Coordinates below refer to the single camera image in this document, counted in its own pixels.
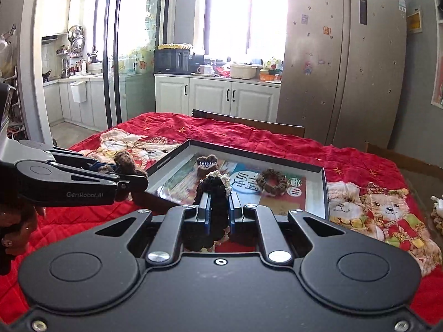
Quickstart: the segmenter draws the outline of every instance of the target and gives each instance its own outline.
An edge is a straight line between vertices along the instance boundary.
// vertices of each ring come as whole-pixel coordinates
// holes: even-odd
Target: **upper cabinet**
[[[68,32],[70,0],[45,0],[42,36],[61,35]]]

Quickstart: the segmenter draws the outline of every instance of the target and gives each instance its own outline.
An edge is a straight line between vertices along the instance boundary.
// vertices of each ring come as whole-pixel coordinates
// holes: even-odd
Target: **microwave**
[[[189,49],[163,48],[154,52],[154,71],[156,73],[191,74],[204,64],[204,55]]]

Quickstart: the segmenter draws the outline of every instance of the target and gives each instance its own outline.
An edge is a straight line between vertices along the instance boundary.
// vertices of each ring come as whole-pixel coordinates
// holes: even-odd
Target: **red quilt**
[[[91,136],[73,146],[72,149],[83,151],[91,156],[96,155],[101,160],[111,159],[113,151],[127,149],[136,159],[140,158],[139,165],[149,167],[155,160],[174,149],[177,143],[180,144],[191,138],[322,166],[326,171],[326,179],[331,185],[346,186],[351,190],[354,186],[362,186],[368,190],[368,194],[365,195],[366,199],[371,196],[370,191],[372,193],[386,191],[386,195],[388,191],[390,195],[395,192],[396,198],[404,199],[407,204],[408,216],[413,217],[412,219],[407,217],[408,226],[413,226],[408,227],[411,230],[409,235],[412,236],[409,238],[409,244],[405,247],[402,241],[399,247],[420,248],[419,241],[413,236],[413,230],[421,226],[417,219],[416,222],[413,221],[414,216],[421,218],[420,212],[413,198],[405,192],[407,185],[401,173],[389,160],[351,148],[338,149],[333,146],[322,146],[313,140],[295,136],[272,134],[243,125],[169,113],[144,114],[118,125],[117,129],[111,129],[105,135],[106,138],[103,135]],[[38,230],[31,237],[28,253],[125,215],[137,208],[129,201],[114,203],[112,206],[48,208],[46,219],[39,220]],[[374,220],[375,231],[380,221],[375,217]],[[351,228],[359,229],[362,228],[361,221],[341,219],[339,222],[351,224]],[[397,242],[393,237],[398,232],[395,228],[399,227],[391,226],[384,229],[382,226],[381,229],[379,228],[386,234],[386,242],[392,244]],[[20,256],[16,259],[8,276],[0,277],[0,318],[6,323],[13,322],[28,309],[17,283],[17,269],[24,257]],[[424,320],[435,324],[443,318],[443,298],[441,298],[443,272],[441,266],[433,266],[433,268],[433,271],[422,279],[411,307]]]

